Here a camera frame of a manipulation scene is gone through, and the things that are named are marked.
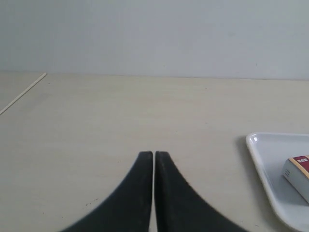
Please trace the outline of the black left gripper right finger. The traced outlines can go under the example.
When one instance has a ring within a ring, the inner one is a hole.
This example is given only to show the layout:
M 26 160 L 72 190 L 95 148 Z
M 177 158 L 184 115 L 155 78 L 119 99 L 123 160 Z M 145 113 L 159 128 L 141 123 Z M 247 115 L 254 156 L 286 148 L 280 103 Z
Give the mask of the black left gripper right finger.
M 244 232 L 189 185 L 166 151 L 155 153 L 154 203 L 159 232 Z

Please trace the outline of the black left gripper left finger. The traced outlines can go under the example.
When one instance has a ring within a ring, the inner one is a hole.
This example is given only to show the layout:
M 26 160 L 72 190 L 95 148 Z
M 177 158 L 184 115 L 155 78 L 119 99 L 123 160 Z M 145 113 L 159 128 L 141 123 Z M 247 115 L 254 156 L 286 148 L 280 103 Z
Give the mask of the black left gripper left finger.
M 65 232 L 147 232 L 153 192 L 153 153 L 142 151 L 119 186 Z

